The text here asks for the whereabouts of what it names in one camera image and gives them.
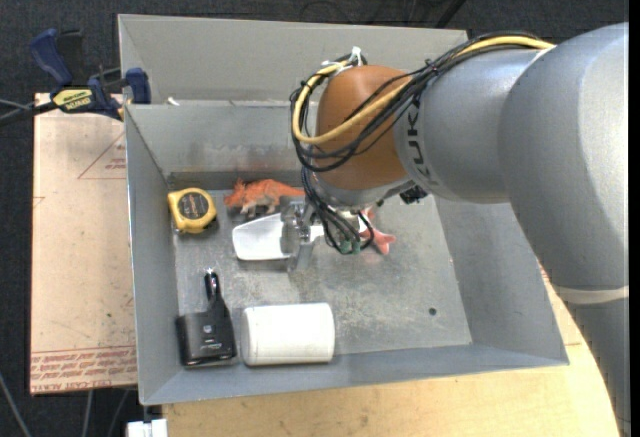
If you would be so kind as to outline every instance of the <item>gray bin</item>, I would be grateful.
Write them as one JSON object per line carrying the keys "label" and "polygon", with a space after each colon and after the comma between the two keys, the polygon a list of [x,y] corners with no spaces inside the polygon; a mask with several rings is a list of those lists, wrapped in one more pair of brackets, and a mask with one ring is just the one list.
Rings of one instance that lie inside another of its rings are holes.
{"label": "gray bin", "polygon": [[[222,197],[237,177],[299,185],[288,96],[323,60],[357,45],[370,63],[413,70],[463,32],[120,16],[123,69],[150,75],[153,104],[129,105],[126,147],[139,395],[155,405],[565,364],[540,270],[508,205],[427,197],[388,200],[376,224],[397,236],[388,256],[340,256],[318,240],[311,264],[239,261],[242,216]],[[165,103],[173,97],[180,106]],[[198,186],[218,223],[172,232],[168,191]],[[236,327],[246,307],[328,302],[329,364],[184,369],[175,319],[204,310],[202,275],[219,275]]]}

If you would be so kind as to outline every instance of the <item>sticker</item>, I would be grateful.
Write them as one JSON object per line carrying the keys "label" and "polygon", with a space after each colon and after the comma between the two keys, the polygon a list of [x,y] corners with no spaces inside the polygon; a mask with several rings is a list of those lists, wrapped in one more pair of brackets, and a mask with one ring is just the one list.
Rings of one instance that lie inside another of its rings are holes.
{"label": "sticker", "polygon": [[62,111],[74,112],[89,106],[93,97],[89,89],[66,89],[58,92],[52,100]]}
{"label": "sticker", "polygon": [[197,192],[189,192],[178,201],[180,214],[189,220],[198,220],[206,216],[209,211],[209,202],[204,195]]}

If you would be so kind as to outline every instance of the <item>black device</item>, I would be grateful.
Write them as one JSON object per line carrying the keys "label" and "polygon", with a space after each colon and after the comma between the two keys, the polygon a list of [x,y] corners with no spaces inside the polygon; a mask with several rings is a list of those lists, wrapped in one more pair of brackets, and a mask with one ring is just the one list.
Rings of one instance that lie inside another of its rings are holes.
{"label": "black device", "polygon": [[176,319],[180,361],[183,366],[201,366],[236,356],[231,315],[222,299],[218,276],[204,276],[209,307],[202,313],[190,313]]}

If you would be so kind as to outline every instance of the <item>yellow cable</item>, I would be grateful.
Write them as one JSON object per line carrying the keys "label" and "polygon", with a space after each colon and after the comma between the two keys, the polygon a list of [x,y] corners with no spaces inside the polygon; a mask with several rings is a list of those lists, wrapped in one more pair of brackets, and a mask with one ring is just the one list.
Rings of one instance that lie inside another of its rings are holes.
{"label": "yellow cable", "polygon": [[[454,58],[460,55],[464,55],[466,53],[470,53],[471,51],[475,51],[477,49],[491,47],[491,46],[499,46],[503,44],[514,45],[514,46],[527,46],[534,49],[548,49],[548,48],[554,47],[554,45],[551,44],[550,42],[533,39],[530,37],[523,37],[519,35],[514,35],[514,36],[505,35],[504,37],[494,37],[491,39],[485,39],[483,41],[476,42],[475,44],[472,44],[466,47],[465,49],[461,50],[460,52],[458,52],[454,56]],[[315,137],[308,137],[306,135],[303,135],[302,132],[300,131],[300,126],[298,125],[298,122],[300,120],[300,112],[302,110],[302,104],[304,103],[305,99],[309,95],[311,89],[315,87],[316,83],[320,78],[338,70],[339,67],[345,66],[345,65],[346,65],[346,62],[341,62],[339,65],[332,64],[323,69],[320,69],[318,72],[316,72],[316,74],[314,74],[309,79],[307,84],[303,87],[302,91],[300,92],[300,95],[298,96],[298,99],[296,99],[296,103],[293,109],[293,116],[292,116],[292,131],[298,141],[305,144],[318,145],[318,144],[324,144],[325,142],[328,142],[329,140],[332,140],[342,135],[347,130],[351,129],[353,126],[358,124],[361,120],[369,116],[371,113],[378,110],[378,108],[384,107],[411,81],[411,80],[408,80],[406,83],[403,83],[400,87],[392,90],[391,92],[388,92],[383,97],[378,99],[375,103],[373,103],[370,106],[366,106],[365,108],[360,110],[356,115],[351,117],[349,120],[343,122],[342,124],[333,128],[332,130],[329,130],[326,133],[315,136]]]}

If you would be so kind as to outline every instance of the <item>white plastic object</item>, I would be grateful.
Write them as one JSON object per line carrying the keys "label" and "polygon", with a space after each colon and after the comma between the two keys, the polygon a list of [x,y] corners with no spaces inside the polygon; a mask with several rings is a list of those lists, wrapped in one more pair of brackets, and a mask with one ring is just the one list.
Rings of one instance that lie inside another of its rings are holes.
{"label": "white plastic object", "polygon": [[168,437],[166,419],[154,419],[149,423],[132,421],[127,424],[127,437]]}
{"label": "white plastic object", "polygon": [[335,324],[327,303],[249,307],[242,315],[242,358],[247,366],[327,363]]}

